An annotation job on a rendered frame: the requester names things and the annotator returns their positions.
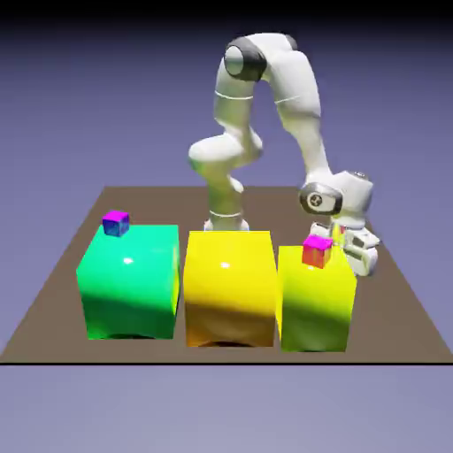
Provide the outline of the small red cube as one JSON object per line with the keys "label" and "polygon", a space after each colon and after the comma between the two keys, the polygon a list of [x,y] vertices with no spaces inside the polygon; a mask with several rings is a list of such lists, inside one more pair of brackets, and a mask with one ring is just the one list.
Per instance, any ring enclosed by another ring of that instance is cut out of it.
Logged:
{"label": "small red cube", "polygon": [[310,234],[303,242],[302,262],[323,269],[332,253],[333,239]]}

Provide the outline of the small blue cube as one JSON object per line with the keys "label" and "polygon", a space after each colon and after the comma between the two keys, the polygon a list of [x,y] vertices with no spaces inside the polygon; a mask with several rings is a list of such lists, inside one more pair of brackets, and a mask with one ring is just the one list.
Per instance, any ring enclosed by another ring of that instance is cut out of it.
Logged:
{"label": "small blue cube", "polygon": [[102,224],[106,235],[121,237],[129,230],[129,213],[125,211],[109,211],[103,216]]}

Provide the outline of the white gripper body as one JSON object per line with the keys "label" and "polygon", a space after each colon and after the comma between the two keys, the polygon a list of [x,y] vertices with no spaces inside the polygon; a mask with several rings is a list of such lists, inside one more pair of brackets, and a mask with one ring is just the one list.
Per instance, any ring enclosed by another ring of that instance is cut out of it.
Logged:
{"label": "white gripper body", "polygon": [[373,274],[378,261],[376,248],[361,249],[356,246],[346,246],[345,255],[356,276],[365,277]]}

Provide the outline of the large lime box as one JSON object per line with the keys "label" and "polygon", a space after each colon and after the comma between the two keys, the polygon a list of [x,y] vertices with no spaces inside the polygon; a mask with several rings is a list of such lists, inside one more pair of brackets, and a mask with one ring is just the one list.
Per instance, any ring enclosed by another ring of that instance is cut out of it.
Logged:
{"label": "large lime box", "polygon": [[357,277],[339,247],[324,268],[306,265],[301,246],[281,246],[277,310],[280,348],[295,352],[343,352],[347,348]]}

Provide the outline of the large green box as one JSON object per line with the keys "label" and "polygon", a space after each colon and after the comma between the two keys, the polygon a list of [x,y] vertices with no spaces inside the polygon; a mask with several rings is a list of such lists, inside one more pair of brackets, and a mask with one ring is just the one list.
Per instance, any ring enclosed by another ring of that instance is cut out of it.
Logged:
{"label": "large green box", "polygon": [[120,237],[99,227],[76,276],[90,340],[173,338],[180,294],[176,225],[132,225]]}

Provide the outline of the large yellow box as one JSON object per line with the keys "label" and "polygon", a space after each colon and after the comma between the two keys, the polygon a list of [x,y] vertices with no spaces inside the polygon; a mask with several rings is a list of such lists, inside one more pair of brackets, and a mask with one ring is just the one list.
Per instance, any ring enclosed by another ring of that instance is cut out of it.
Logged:
{"label": "large yellow box", "polygon": [[268,231],[191,231],[183,272],[189,347],[272,347],[280,299]]}

